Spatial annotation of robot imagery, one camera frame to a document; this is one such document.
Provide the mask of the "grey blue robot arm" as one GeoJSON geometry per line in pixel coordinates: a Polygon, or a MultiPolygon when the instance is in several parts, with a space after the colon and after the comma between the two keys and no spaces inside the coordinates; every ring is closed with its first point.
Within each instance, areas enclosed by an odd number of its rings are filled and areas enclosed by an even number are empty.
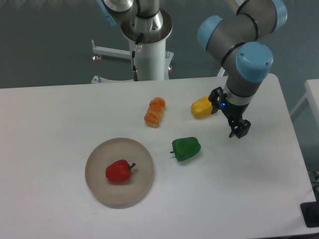
{"type": "MultiPolygon", "coordinates": [[[[242,115],[273,63],[271,50],[259,39],[282,27],[287,9],[280,0],[229,0],[236,16],[225,21],[214,15],[197,31],[197,40],[228,73],[224,87],[209,95],[212,112],[222,111],[230,136],[244,137],[250,122],[242,115]]],[[[97,5],[110,25],[118,24],[129,42],[135,81],[161,81],[168,75],[165,44],[173,23],[157,0],[99,0],[97,5]]]]}

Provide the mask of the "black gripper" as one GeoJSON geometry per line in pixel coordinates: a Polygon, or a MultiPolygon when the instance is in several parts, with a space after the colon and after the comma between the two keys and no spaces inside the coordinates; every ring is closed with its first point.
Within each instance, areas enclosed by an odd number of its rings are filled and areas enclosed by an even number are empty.
{"type": "Polygon", "coordinates": [[[231,127],[229,138],[234,136],[242,138],[247,135],[251,126],[251,123],[248,120],[242,118],[242,115],[249,104],[235,105],[230,103],[226,98],[227,94],[221,87],[212,90],[208,97],[212,107],[211,114],[213,115],[221,110],[229,120],[229,126],[231,127]]]}

